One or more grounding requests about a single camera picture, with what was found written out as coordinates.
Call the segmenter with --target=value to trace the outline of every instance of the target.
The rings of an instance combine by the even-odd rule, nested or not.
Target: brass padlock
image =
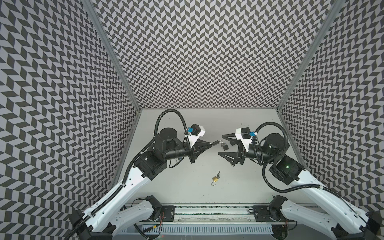
[[[213,180],[212,183],[217,182],[217,180],[218,180],[219,178],[220,178],[220,172],[217,174],[217,176],[215,176],[215,177],[212,178],[212,180]]]

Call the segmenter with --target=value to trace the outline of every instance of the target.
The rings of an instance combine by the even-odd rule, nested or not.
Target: white table surface
[[[130,145],[127,158],[124,162],[121,180],[132,158],[152,139],[154,126],[162,109],[143,110],[136,131]],[[187,127],[193,123],[202,125],[206,133],[200,139],[208,142],[223,140],[221,135],[234,133],[236,128],[249,127],[254,131],[260,124],[268,121],[281,123],[275,109],[182,109]],[[177,130],[177,137],[183,140],[182,123],[175,113],[167,113],[161,120],[158,132],[165,127]],[[264,127],[258,134],[263,139],[270,133],[281,133],[274,126]],[[229,152],[236,152],[237,145],[229,146]],[[262,178],[262,167],[245,159],[244,165],[231,164],[220,157],[222,152],[220,144],[203,152],[194,164],[186,157],[175,168],[166,168],[152,182],[144,186],[129,201],[138,197],[154,195],[161,203],[269,203],[273,195],[283,195],[296,203],[313,203],[300,190],[279,194],[270,189]],[[292,148],[287,155],[297,160]],[[212,178],[220,171],[220,179],[216,186],[211,186]],[[267,170],[269,182],[279,188],[286,189],[284,183],[276,180]]]

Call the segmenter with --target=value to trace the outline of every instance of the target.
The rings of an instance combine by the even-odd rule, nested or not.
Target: red wire
[[[162,222],[163,222],[163,218],[164,218],[164,215],[165,215],[165,213],[163,212],[163,216],[162,216],[162,218],[161,218],[161,220],[160,220],[160,225],[159,225],[159,232],[160,232],[160,230],[161,230],[161,224],[162,224]]]

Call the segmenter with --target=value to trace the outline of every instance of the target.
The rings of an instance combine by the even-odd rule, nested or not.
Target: chevron patterned wall
[[[333,0],[93,0],[143,108],[275,107]]]
[[[312,173],[382,216],[383,24],[383,1],[347,0],[283,109]]]
[[[107,192],[134,109],[78,0],[0,0],[0,85],[0,239],[59,239]]]

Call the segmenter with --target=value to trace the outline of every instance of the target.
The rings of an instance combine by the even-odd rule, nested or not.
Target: black padlock
[[[227,145],[225,142],[223,142],[222,140],[220,140],[220,143],[221,143],[220,145],[221,145],[221,147],[224,149],[224,151],[229,149],[228,145]]]

